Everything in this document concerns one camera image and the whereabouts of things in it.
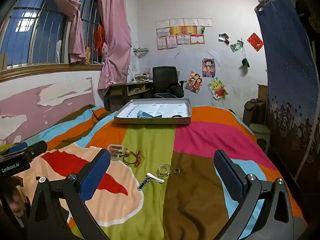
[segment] desk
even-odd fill
[[[120,110],[131,99],[153,98],[152,86],[152,81],[111,85],[104,96],[104,108],[114,112]]]

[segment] curtain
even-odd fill
[[[86,57],[82,21],[79,11],[81,3],[78,1],[79,0],[55,0],[62,12],[71,19],[69,38],[69,56],[71,63],[83,61]]]
[[[125,11],[125,0],[98,0],[106,43],[103,44],[103,68],[98,89],[115,83],[125,83],[131,52],[130,30]]]
[[[313,139],[319,115],[317,68],[291,0],[263,0],[256,12],[267,60],[267,124],[271,144],[288,171],[297,178],[317,143]],[[309,178],[317,176],[306,174]],[[316,179],[305,180],[316,182]]]

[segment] green plastic stool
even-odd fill
[[[270,145],[270,129],[266,125],[252,123],[250,124],[250,130],[253,132],[257,139],[263,139],[266,141],[264,152],[266,155],[268,155]]]

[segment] window sill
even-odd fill
[[[102,70],[101,64],[43,64],[0,71],[0,83],[11,79],[67,71]]]

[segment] colorful bedspread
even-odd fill
[[[24,179],[24,193],[31,200],[36,177],[56,180],[77,173],[109,144],[122,144],[133,152],[140,150],[142,160],[137,168],[111,161],[93,198],[86,201],[111,239],[212,240],[238,205],[215,171],[213,154],[218,149],[260,180],[281,177],[249,129],[231,112],[209,106],[193,107],[187,126],[117,125],[113,115],[106,116],[102,107],[94,107],[26,142],[31,145],[39,140],[47,142],[49,151],[34,159],[31,169],[19,174]],[[138,191],[147,172],[156,174],[161,164],[179,168],[180,173],[171,173],[163,184],[151,181]],[[289,195],[298,234],[306,224]],[[61,204],[68,210],[64,200]],[[251,232],[262,204],[260,200],[242,237]],[[71,215],[68,223],[80,236]]]

